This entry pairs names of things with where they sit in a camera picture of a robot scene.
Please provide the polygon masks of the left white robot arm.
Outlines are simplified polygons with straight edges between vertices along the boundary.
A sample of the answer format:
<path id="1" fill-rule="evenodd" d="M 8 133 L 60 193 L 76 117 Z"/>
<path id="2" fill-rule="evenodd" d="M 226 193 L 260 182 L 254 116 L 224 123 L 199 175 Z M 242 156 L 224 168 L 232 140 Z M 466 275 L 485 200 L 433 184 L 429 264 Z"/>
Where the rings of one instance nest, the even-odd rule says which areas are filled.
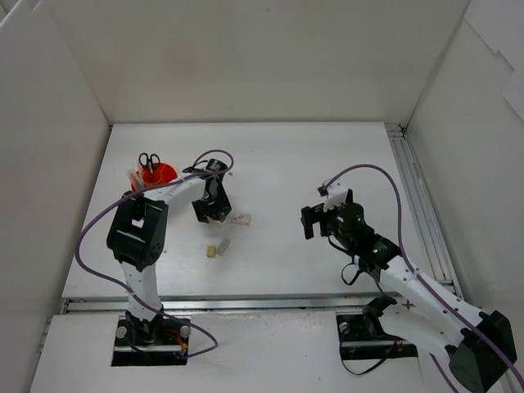
<path id="1" fill-rule="evenodd" d="M 292 274 L 307 268 L 296 185 L 242 191 L 217 151 L 165 178 L 156 155 L 138 159 L 138 181 L 114 205 L 107 248 L 123 272 L 125 311 L 151 344 L 164 332 L 166 296 L 257 297 L 305 293 Z"/>

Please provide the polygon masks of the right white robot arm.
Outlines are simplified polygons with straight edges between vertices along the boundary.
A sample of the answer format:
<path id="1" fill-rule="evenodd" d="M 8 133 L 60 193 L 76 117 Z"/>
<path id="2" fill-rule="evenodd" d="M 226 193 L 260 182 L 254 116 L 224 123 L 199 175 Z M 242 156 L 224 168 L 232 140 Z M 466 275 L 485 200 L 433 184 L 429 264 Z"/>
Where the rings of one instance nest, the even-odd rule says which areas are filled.
<path id="1" fill-rule="evenodd" d="M 366 224 L 364 208 L 346 190 L 301 211 L 305 237 L 318 224 L 323 237 L 334 237 L 341 249 L 358 260 L 380 286 L 389 287 L 414 305 L 409 311 L 382 295 L 364 307 L 362 326 L 371 337 L 384 334 L 405 339 L 444 359 L 460 385 L 470 392 L 487 392 L 517 361 L 509 319 L 495 310 L 467 303 L 408 264 L 404 252 Z"/>

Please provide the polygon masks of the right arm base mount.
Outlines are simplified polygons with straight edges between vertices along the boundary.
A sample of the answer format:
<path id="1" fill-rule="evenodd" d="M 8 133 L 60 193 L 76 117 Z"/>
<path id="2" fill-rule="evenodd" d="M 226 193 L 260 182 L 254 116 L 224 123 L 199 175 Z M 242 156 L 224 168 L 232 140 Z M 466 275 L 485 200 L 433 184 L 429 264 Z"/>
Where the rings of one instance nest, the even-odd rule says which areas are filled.
<path id="1" fill-rule="evenodd" d="M 388 295 L 380 295 L 362 308 L 360 314 L 336 316 L 339 355 L 344 369 L 355 377 L 370 374 L 390 359 L 417 358 L 415 345 L 388 334 L 379 322 L 387 306 L 397 301 Z M 376 363 L 363 371 L 355 371 L 348 362 L 375 360 Z"/>

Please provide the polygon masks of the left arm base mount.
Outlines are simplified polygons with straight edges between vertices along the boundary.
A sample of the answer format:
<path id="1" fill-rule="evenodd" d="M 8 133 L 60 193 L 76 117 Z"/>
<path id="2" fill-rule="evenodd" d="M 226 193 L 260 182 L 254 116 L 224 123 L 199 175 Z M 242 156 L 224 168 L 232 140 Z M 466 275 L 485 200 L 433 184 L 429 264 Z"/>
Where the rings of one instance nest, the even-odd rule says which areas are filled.
<path id="1" fill-rule="evenodd" d="M 120 317 L 115 330 L 111 367 L 163 367 L 187 364 L 191 328 L 163 318 L 152 332 Z"/>

